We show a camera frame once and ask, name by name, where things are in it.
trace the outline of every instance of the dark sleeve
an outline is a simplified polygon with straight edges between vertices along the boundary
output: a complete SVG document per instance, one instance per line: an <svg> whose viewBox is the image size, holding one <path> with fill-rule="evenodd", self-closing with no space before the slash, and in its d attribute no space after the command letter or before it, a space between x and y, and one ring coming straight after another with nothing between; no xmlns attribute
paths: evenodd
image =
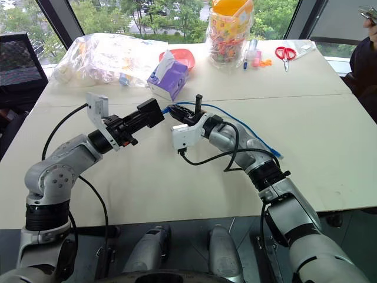
<svg viewBox="0 0 377 283"><path fill-rule="evenodd" d="M368 114L377 123L377 84L367 87L358 99Z"/></svg>
<svg viewBox="0 0 377 283"><path fill-rule="evenodd" d="M373 50L369 37L359 43L349 63L361 92L370 85L377 84L377 51Z"/></svg>

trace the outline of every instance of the blue cable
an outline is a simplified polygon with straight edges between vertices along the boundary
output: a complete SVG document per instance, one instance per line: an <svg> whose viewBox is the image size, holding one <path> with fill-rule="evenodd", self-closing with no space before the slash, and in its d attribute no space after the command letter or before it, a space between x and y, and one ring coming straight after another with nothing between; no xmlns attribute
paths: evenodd
<svg viewBox="0 0 377 283"><path fill-rule="evenodd" d="M179 104L190 104L190 105L195 105L195 103L192 103L192 102L178 102L176 103L176 105L179 105ZM242 126L244 126L245 128L247 128L253 135L254 137L256 137L257 139L259 139L277 158L280 158L282 159L283 156L280 154L280 152L278 152L277 150L273 149L272 147L270 147L267 143L265 143L253 130L252 128L250 128L247 124L245 124L244 122L242 122L241 120L235 118L235 116L232 116L231 114L229 114L228 112L226 112L225 110L215 106L215 105L212 105L212 104L202 104L202 106L208 106L208 107L212 107L212 108L215 108L215 109L218 109L218 111L221 111L222 113L224 113L225 115L227 115L228 117L232 118L233 120L237 121L238 123L240 123ZM170 110L168 107L166 107L165 109L162 110L163 114L166 114L168 113Z"/></svg>

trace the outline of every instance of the robot leg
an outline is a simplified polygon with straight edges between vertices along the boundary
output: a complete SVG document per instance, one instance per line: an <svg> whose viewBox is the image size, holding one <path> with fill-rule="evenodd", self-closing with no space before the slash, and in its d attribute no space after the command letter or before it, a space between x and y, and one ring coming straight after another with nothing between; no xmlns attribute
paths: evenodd
<svg viewBox="0 0 377 283"><path fill-rule="evenodd" d="M136 244L123 272L159 269L161 261L168 257L171 229L168 225L149 230Z"/></svg>
<svg viewBox="0 0 377 283"><path fill-rule="evenodd" d="M237 248L227 229L221 226L215 226L210 232L209 270L234 283L244 282Z"/></svg>

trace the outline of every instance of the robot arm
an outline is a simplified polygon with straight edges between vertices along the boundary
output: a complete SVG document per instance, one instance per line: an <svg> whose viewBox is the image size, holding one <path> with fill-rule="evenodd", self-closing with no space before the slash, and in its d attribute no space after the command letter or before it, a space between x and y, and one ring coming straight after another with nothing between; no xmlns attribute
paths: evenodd
<svg viewBox="0 0 377 283"><path fill-rule="evenodd" d="M1 282L66 280L74 270L75 242L67 236L71 227L68 220L71 189L77 178L111 149L137 144L133 133L164 120L155 99L140 104L137 111L124 118L108 117L105 97L89 94L87 103L88 115L98 130L62 144L50 157L33 165L25 176L29 195L18 265L1 276Z"/></svg>
<svg viewBox="0 0 377 283"><path fill-rule="evenodd" d="M180 154L205 138L222 152L235 147L234 129L222 124L222 118L200 109L197 96L195 112L182 106L169 106L170 114L185 123L172 130L173 144ZM236 124L239 132L238 149L268 150L262 142ZM249 176L263 203L269 205L266 222L275 240L289 247L293 279L296 282L368 282L342 249L321 233L315 210L270 155L263 152L238 152L234 160Z"/></svg>

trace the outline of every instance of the pink bowl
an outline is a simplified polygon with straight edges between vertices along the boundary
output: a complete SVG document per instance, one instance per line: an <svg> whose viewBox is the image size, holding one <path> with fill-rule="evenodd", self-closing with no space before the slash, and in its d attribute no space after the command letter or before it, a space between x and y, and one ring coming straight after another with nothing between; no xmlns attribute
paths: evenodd
<svg viewBox="0 0 377 283"><path fill-rule="evenodd" d="M188 67L188 70L191 71L192 68L195 66L195 58L194 55L191 53L190 50L187 49L173 49L170 50L170 52L173 54L174 58L179 62ZM163 59L165 52L162 52L160 54L160 57L158 58L159 61Z"/></svg>

